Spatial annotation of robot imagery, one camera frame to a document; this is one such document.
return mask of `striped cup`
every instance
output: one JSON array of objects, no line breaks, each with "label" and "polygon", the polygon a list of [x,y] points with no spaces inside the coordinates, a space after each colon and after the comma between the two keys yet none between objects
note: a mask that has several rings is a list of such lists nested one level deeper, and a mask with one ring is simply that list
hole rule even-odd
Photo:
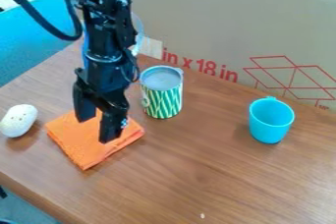
[{"label": "striped cup", "polygon": [[183,71],[170,66],[154,66],[140,76],[142,106],[153,118],[167,119],[182,109]]}]

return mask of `blue bowl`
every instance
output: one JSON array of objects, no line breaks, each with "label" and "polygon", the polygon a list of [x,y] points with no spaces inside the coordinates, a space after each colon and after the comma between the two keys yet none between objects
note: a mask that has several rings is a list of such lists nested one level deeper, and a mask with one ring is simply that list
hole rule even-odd
[{"label": "blue bowl", "polygon": [[263,143],[281,141],[295,120],[293,109],[275,97],[267,96],[250,105],[250,133]]}]

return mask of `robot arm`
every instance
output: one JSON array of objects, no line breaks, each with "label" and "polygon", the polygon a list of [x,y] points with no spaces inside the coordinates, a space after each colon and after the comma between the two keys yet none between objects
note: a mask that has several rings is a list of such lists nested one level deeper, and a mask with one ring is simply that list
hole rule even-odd
[{"label": "robot arm", "polygon": [[[33,7],[24,0],[16,1],[41,24],[44,19],[31,11]],[[85,68],[76,69],[78,78],[73,94],[76,116],[84,122],[95,117],[96,108],[100,109],[99,140],[109,142],[127,126],[129,103],[124,92],[140,74],[137,59],[129,49],[136,44],[137,35],[131,19],[131,0],[66,0],[76,35],[62,34],[46,21],[42,24],[62,39],[76,40],[82,34],[72,2],[83,10],[88,43]]]}]

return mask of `orange towel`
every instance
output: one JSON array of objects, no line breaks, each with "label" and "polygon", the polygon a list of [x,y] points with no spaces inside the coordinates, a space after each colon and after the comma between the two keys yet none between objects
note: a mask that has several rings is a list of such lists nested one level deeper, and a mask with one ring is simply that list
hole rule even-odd
[{"label": "orange towel", "polygon": [[143,136],[143,128],[133,119],[122,135],[106,144],[99,142],[99,121],[101,112],[84,123],[79,123],[71,111],[45,125],[48,135],[81,169],[86,170],[109,155],[124,148]]}]

